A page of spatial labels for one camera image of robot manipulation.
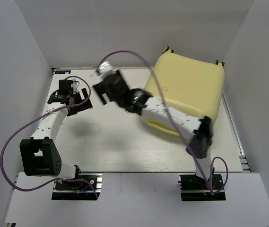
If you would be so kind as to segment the pale yellow suitcase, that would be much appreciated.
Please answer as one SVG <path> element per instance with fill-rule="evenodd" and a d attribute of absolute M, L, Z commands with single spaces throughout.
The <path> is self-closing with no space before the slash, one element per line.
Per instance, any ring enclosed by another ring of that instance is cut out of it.
<path fill-rule="evenodd" d="M 224 63 L 208 63 L 175 54 L 166 46 L 158 58 L 154 73 L 160 87 L 153 77 L 149 77 L 144 89 L 161 101 L 160 92 L 166 104 L 180 112 L 198 118 L 209 117 L 215 123 L 225 79 Z M 142 121 L 162 132 L 178 135 L 176 130 L 164 126 L 154 127 L 149 119 Z"/>

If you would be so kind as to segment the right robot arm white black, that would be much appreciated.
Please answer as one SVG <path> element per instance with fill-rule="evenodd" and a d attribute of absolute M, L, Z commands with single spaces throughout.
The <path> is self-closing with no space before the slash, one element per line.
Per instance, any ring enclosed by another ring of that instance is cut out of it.
<path fill-rule="evenodd" d="M 212 121 L 209 117 L 194 117 L 164 105 L 157 97 L 141 89 L 131 89 L 120 70 L 97 70 L 100 82 L 93 85 L 101 102 L 106 104 L 103 95 L 125 111 L 150 120 L 154 127 L 164 126 L 176 130 L 186 146 L 186 151 L 195 162 L 197 185 L 212 189 L 214 182 L 213 164 L 209 148 L 212 144 Z"/>

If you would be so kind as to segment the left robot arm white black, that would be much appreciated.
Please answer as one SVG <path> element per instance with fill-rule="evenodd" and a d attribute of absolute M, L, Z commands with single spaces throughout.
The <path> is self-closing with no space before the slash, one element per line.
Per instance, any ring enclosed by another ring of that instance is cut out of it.
<path fill-rule="evenodd" d="M 91 90 L 77 89 L 76 77 L 59 81 L 59 88 L 50 95 L 46 113 L 36 131 L 29 139 L 20 142 L 20 152 L 27 176 L 52 176 L 67 179 L 67 184 L 79 188 L 83 177 L 78 174 L 79 167 L 62 161 L 55 141 L 63 120 L 79 112 L 91 109 Z"/>

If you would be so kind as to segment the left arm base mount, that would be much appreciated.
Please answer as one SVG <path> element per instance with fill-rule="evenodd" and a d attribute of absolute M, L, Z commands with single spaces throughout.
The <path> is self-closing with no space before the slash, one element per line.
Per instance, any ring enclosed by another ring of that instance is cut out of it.
<path fill-rule="evenodd" d="M 102 173 L 80 173 L 85 181 L 55 182 L 52 190 L 53 201 L 96 201 L 102 188 Z"/>

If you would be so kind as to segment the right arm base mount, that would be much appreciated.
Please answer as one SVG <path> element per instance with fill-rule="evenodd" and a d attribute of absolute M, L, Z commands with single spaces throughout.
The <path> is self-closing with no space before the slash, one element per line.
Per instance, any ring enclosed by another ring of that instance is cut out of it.
<path fill-rule="evenodd" d="M 198 178 L 196 175 L 179 175 L 178 184 L 180 185 L 182 201 L 226 200 L 223 178 L 220 174 L 214 174 L 212 179 L 214 195 L 210 194 L 204 179 Z"/>

